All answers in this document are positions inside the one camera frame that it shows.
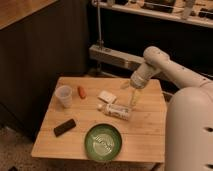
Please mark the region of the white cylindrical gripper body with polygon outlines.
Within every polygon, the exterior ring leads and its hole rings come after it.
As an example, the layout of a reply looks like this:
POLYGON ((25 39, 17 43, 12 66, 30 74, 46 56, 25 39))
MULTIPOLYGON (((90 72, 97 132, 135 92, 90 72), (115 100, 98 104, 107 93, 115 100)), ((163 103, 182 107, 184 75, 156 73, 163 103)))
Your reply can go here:
POLYGON ((148 84, 149 80, 160 72, 160 69, 144 62, 131 75, 130 85, 135 89, 143 89, 148 84))

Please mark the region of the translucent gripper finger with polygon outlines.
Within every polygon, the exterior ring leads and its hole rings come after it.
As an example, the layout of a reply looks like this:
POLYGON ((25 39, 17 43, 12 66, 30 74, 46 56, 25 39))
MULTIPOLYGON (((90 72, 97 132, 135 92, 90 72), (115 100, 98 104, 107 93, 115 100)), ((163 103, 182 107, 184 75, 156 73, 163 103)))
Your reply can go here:
POLYGON ((138 100, 140 99, 141 90, 140 89, 134 89, 132 92, 131 100, 130 100, 130 106, 134 107, 138 100))
POLYGON ((127 89, 130 87, 130 81, 125 81, 121 86, 120 88, 121 89, 127 89))

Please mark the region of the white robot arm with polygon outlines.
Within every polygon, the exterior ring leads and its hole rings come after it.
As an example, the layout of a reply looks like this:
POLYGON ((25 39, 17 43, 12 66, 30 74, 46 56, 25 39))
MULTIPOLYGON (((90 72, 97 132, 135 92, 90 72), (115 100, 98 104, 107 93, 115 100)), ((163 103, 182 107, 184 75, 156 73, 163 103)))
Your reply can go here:
POLYGON ((167 108, 165 171, 213 171, 213 80, 149 46, 129 85, 143 89, 159 72, 179 88, 167 108))

